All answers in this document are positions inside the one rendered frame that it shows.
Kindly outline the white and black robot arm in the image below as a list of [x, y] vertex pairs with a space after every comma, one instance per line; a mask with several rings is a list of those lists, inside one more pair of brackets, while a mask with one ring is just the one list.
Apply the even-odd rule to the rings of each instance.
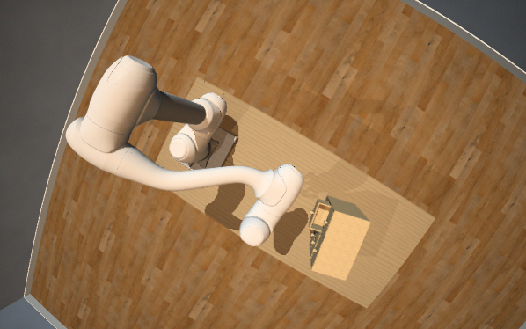
[[170, 153], [188, 167], [196, 162], [205, 168], [219, 145], [211, 138], [227, 105], [213, 92], [190, 101], [159, 91], [156, 85], [151, 65], [131, 55], [118, 59], [100, 79], [85, 117], [69, 125], [69, 146], [105, 172], [165, 191], [233, 183], [250, 186], [258, 199], [240, 225], [240, 237], [250, 246], [263, 244], [299, 195], [303, 175], [292, 164], [267, 171], [239, 165], [190, 171], [159, 166], [128, 142], [135, 126], [151, 119], [191, 122], [172, 138]]

